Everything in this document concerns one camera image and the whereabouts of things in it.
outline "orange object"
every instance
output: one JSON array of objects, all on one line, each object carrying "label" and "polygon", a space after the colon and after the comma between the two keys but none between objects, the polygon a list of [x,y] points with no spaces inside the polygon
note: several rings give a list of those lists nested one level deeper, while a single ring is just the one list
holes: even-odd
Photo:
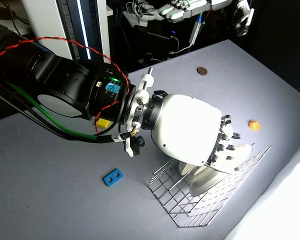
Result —
[{"label": "orange object", "polygon": [[257,121],[249,121],[249,128],[251,128],[254,131],[259,131],[260,130],[260,123]]}]

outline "white light strip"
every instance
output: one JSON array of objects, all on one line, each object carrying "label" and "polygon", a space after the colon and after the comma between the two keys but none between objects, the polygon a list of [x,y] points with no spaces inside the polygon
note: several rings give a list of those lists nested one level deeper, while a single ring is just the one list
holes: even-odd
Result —
[{"label": "white light strip", "polygon": [[[83,33],[83,39],[84,39],[84,45],[86,47],[89,47],[88,45],[88,39],[87,39],[87,34],[86,34],[86,28],[85,28],[85,22],[84,22],[84,17],[82,15],[82,9],[81,9],[81,3],[80,0],[76,0],[76,4],[78,5],[78,10],[79,10],[79,17],[80,17],[80,22],[81,22],[81,28],[82,28],[82,33]],[[88,56],[88,59],[91,59],[90,56],[90,50],[86,49],[86,54]]]}]

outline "robotic arm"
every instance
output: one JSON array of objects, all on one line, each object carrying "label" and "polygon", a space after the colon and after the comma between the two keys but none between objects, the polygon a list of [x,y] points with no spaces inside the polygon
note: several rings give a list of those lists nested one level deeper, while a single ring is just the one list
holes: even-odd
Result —
[{"label": "robotic arm", "polygon": [[[164,153],[202,166],[215,148],[221,111],[199,99],[163,90],[150,97],[147,89],[154,85],[152,71],[151,67],[143,74],[136,87],[115,64],[57,56],[0,25],[0,98],[6,103],[18,109],[25,100],[56,126],[23,104],[36,117],[32,121],[67,140],[125,142],[131,157],[145,144],[141,136],[136,137],[140,128],[150,130]],[[113,124],[96,135],[78,133],[57,122],[41,105],[69,118],[102,118]],[[180,122],[189,119],[193,127],[180,132]],[[126,131],[105,135],[116,124],[125,125]]]},{"label": "robotic arm", "polygon": [[[159,9],[155,9],[154,6],[149,4],[146,0],[133,0],[131,2],[132,12],[127,12],[129,5],[129,3],[127,3],[127,11],[123,14],[132,27],[135,25],[147,27],[148,21],[162,21],[166,19],[167,21],[178,23],[206,11],[216,11],[225,8],[231,4],[232,1],[233,0],[172,0]],[[236,8],[237,10],[234,15],[238,11],[243,14],[243,17],[241,17],[234,26],[237,30],[237,35],[241,37],[245,35],[249,29],[254,9],[250,9],[248,0],[238,0]]]}]

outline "metal basket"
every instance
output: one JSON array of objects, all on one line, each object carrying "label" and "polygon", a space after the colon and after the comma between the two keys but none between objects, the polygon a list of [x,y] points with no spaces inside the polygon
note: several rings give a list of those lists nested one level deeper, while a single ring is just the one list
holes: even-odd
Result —
[{"label": "metal basket", "polygon": [[148,187],[178,227],[205,227],[214,220],[270,148],[246,160],[239,166],[238,173],[227,176],[199,196],[192,197],[189,191],[193,173],[199,167],[181,176],[179,161],[173,158],[153,173]]}]

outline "gray table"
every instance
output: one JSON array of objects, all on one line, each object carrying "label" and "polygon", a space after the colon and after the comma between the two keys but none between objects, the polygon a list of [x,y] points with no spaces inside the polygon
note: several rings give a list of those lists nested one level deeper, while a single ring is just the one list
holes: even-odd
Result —
[{"label": "gray table", "polygon": [[[197,74],[197,67],[208,74]],[[132,83],[146,71],[131,73]],[[0,120],[0,240],[221,240],[228,234],[300,145],[300,94],[228,40],[157,64],[153,75],[152,90],[190,95],[231,114],[242,134],[238,143],[256,143],[255,153],[272,146],[215,221],[177,228],[156,201],[146,184],[168,157],[149,132],[142,132],[141,155],[129,158],[121,143],[66,141],[16,114]],[[249,120],[261,130],[251,131]],[[87,121],[62,121],[94,132]],[[115,168],[124,177],[107,187],[102,177]]]}]

